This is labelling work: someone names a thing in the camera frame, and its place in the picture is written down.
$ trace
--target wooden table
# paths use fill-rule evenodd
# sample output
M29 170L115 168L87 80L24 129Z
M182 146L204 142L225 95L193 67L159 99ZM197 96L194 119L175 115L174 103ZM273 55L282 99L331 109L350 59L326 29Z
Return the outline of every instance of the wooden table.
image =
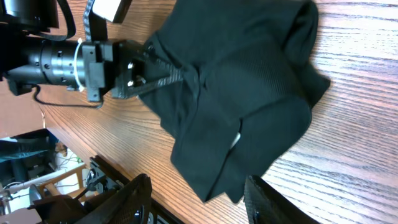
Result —
M86 0L69 3L76 38L84 37ZM109 36L144 42L174 3L133 0L124 24L108 26ZM312 60L331 78L331 88L313 109L305 136L264 179L322 223L398 223L398 2L317 3L320 28ZM86 103L85 95L64 87L45 87L40 97ZM148 174L153 197L183 221L247 222L242 202L234 205L225 195L200 202L170 163L173 138L141 101L106 95L100 110L41 110L48 129L85 162L100 154L130 178Z

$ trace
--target screw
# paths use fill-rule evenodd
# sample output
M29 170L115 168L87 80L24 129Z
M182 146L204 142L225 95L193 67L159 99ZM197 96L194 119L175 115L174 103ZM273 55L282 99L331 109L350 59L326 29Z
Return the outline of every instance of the screw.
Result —
M128 69L132 69L134 68L134 64L132 62L129 63L129 65L127 66Z

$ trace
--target black fabric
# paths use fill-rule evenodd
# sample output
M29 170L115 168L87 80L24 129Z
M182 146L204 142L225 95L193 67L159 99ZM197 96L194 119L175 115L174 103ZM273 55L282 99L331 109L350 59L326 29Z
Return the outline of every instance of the black fabric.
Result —
M226 192L238 202L246 176L307 130L330 85L308 62L317 25L311 1L178 0L147 41L184 71L141 99L175 138L172 163L202 201ZM167 75L146 66L149 81Z

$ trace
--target wood grain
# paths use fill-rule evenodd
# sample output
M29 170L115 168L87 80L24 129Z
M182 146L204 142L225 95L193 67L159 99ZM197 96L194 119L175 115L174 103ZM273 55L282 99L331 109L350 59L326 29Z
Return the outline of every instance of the wood grain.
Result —
M70 0L78 35L85 0ZM144 42L175 1L134 0L109 36ZM398 2L318 0L313 63L332 86L313 109L305 136L264 175L276 190L322 223L398 223ZM41 97L85 103L62 87ZM43 106L49 130L88 162L101 154L130 178L152 179L153 197L188 223L246 223L244 204L225 195L202 204L170 163L174 140L139 100L101 110Z

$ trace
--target black garment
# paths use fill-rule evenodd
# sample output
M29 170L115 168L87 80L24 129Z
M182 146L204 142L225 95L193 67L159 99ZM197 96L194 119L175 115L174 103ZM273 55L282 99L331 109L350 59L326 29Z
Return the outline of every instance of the black garment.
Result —
M147 41L184 71L141 99L175 138L171 160L202 201L226 192L238 202L246 176L307 130L330 85L308 63L317 25L311 1L178 0ZM146 69L149 81L168 75Z

